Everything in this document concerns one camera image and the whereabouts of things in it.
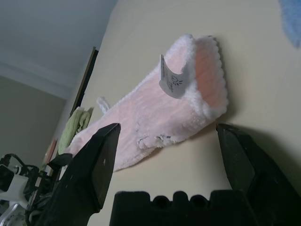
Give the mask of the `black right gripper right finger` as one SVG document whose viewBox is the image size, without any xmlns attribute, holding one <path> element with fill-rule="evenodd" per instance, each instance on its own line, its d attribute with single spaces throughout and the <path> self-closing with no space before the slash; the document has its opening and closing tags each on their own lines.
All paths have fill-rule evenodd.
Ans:
<svg viewBox="0 0 301 226">
<path fill-rule="evenodd" d="M 261 226 L 299 226 L 301 198 L 277 164 L 241 129 L 216 125 L 225 172 Z"/>
</svg>

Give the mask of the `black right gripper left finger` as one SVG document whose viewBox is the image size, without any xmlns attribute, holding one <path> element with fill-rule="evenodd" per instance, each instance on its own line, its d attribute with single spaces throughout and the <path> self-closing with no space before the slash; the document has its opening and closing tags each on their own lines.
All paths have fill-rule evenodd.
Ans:
<svg viewBox="0 0 301 226">
<path fill-rule="evenodd" d="M 100 212 L 113 174 L 121 125 L 99 129 L 74 156 L 40 216 L 41 226 L 86 226 Z"/>
</svg>

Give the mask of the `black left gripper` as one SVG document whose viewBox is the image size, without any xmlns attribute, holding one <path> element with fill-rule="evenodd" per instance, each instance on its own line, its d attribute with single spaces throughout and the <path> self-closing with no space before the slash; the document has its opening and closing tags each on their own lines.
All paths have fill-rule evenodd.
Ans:
<svg viewBox="0 0 301 226">
<path fill-rule="evenodd" d="M 29 202 L 25 208 L 26 217 L 39 215 L 45 209 L 57 187 L 61 167 L 69 165 L 71 161 L 72 154 L 70 153 L 57 155 L 48 163 L 51 168 L 50 174 L 40 170 L 37 166 L 25 166 L 25 176 L 28 181 L 25 185 L 24 195 Z"/>
</svg>

